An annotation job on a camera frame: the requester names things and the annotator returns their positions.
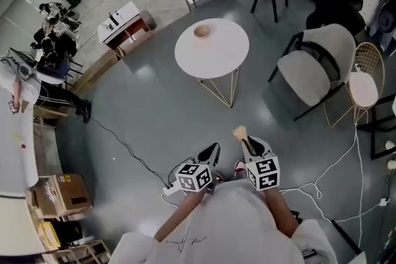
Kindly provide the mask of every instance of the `white cushion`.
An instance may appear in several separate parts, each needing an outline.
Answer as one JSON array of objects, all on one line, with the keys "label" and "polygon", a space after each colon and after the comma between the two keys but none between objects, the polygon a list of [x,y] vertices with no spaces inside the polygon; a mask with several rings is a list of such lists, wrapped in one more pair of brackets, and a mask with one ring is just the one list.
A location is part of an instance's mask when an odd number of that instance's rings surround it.
[{"label": "white cushion", "polygon": [[369,108],[378,100],[378,89],[370,74],[352,72],[349,78],[349,88],[353,101],[360,107]]},{"label": "white cushion", "polygon": [[308,106],[318,104],[330,90],[324,68],[305,51],[293,51],[278,61],[279,71]]}]

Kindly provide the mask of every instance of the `round white table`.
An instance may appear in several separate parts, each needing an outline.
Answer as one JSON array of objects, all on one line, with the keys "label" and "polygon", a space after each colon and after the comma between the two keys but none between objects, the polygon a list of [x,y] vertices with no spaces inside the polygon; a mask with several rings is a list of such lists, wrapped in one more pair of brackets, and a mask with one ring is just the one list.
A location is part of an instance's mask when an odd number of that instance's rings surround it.
[{"label": "round white table", "polygon": [[[198,38],[194,35],[194,29],[203,24],[210,25],[210,35],[207,38]],[[203,87],[232,108],[239,67],[248,51],[248,35],[238,24],[226,19],[207,19],[191,25],[181,34],[174,48],[174,56],[185,73],[198,78]],[[231,74],[230,102],[212,80],[228,74]],[[204,80],[209,80],[216,91],[206,86]]]}]

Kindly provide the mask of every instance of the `electrical outlet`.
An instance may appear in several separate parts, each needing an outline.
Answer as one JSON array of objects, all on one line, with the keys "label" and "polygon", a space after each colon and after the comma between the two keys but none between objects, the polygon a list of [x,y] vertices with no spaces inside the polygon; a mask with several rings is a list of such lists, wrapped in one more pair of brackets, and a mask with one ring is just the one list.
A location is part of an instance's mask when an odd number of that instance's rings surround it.
[{"label": "electrical outlet", "polygon": [[163,190],[163,193],[166,195],[166,196],[169,196],[169,195],[171,195],[171,194],[174,194],[175,192],[177,192],[179,189],[181,189],[181,186],[180,186],[180,183],[179,183],[179,181],[174,181],[173,183],[172,183],[172,185],[171,185],[171,187],[168,189],[168,188],[166,188],[166,187],[164,187],[164,188],[162,188],[162,190]]},{"label": "electrical outlet", "polygon": [[379,202],[379,205],[380,205],[381,207],[385,207],[385,206],[388,205],[388,203],[389,203],[389,199],[381,198],[381,201]]}]

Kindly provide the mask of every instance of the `sneaker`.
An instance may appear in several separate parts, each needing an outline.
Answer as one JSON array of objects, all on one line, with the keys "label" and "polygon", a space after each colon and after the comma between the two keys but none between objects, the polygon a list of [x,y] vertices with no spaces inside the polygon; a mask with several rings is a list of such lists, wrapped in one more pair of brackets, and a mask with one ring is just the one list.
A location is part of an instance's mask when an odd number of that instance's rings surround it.
[{"label": "sneaker", "polygon": [[235,163],[235,167],[234,167],[234,176],[236,176],[240,172],[245,172],[245,170],[246,170],[245,165],[246,165],[245,160],[237,161]]},{"label": "sneaker", "polygon": [[216,181],[217,181],[218,183],[224,182],[223,176],[221,176],[219,173],[214,172],[214,175],[216,176]]}]

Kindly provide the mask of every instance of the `person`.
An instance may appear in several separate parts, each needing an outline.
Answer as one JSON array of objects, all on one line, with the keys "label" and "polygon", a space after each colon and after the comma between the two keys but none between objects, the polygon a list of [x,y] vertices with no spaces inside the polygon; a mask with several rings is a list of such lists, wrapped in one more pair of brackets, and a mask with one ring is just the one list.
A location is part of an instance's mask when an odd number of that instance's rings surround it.
[{"label": "person", "polygon": [[9,58],[0,58],[0,86],[12,94],[13,113],[20,110],[20,100],[27,101],[38,106],[68,106],[76,109],[76,114],[83,116],[84,122],[90,120],[91,104],[81,100],[75,94],[42,82],[34,75],[27,80],[22,80],[17,75],[15,67]]},{"label": "person", "polygon": [[57,17],[51,17],[48,19],[49,23],[49,32],[55,32],[58,36],[66,34],[69,38],[74,41],[77,41],[80,38],[80,35],[76,35],[71,32],[67,25],[60,21]]},{"label": "person", "polygon": [[47,4],[40,4],[38,6],[40,12],[45,15],[46,20],[53,17],[62,20],[63,23],[68,25],[73,32],[78,32],[80,30],[80,24],[66,15],[61,14],[61,9],[53,2]]},{"label": "person", "polygon": [[53,69],[59,69],[64,58],[73,58],[80,48],[80,45],[67,34],[58,35],[54,31],[50,31],[50,29],[45,32],[41,28],[33,37],[36,43],[30,44],[32,49],[42,50],[42,56],[38,59],[36,58],[36,61],[38,61],[39,65]]},{"label": "person", "polygon": [[189,193],[154,235],[123,235],[111,264],[334,264],[334,251],[316,220],[301,224],[278,189],[257,192],[245,163],[213,195]]}]

